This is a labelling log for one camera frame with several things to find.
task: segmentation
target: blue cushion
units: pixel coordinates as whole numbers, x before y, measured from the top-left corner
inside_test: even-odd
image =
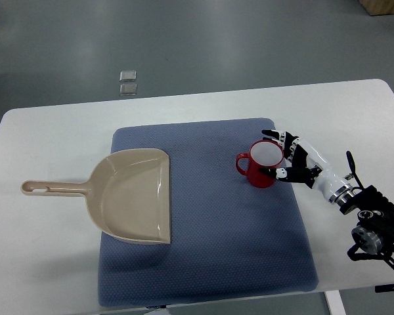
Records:
[[[312,291],[318,283],[292,185],[251,186],[235,157],[274,129],[270,119],[128,127],[112,152],[159,148],[171,164],[169,245],[102,234],[102,306],[156,306]]]

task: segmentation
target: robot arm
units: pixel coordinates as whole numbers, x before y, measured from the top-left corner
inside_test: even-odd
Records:
[[[262,133],[281,145],[284,157],[292,164],[292,167],[280,169],[262,167],[262,173],[284,182],[305,183],[309,188],[321,191],[327,201],[339,206],[354,196],[349,182],[337,175],[330,162],[305,139],[287,131],[263,130]]]
[[[355,245],[347,252],[354,261],[377,259],[385,261],[394,270],[394,204],[385,198],[375,187],[364,188],[355,173],[355,162],[347,152],[351,174],[340,177],[328,162],[306,140],[286,131],[263,130],[270,140],[281,145],[284,157],[291,167],[273,169],[260,168],[262,173],[284,182],[301,182],[322,192],[330,203],[340,206],[346,215],[359,209],[357,227],[352,230]],[[348,182],[355,177],[359,184],[358,194]],[[376,287],[377,292],[394,291],[394,285]]]

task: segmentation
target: concrete floor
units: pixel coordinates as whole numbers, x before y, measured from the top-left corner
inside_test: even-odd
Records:
[[[394,15],[371,17],[357,0],[0,1],[0,120],[12,108],[125,98],[118,77],[129,69],[129,98],[372,78],[394,92]],[[394,293],[341,296],[348,315],[394,314]],[[321,294],[174,312],[328,313]]]

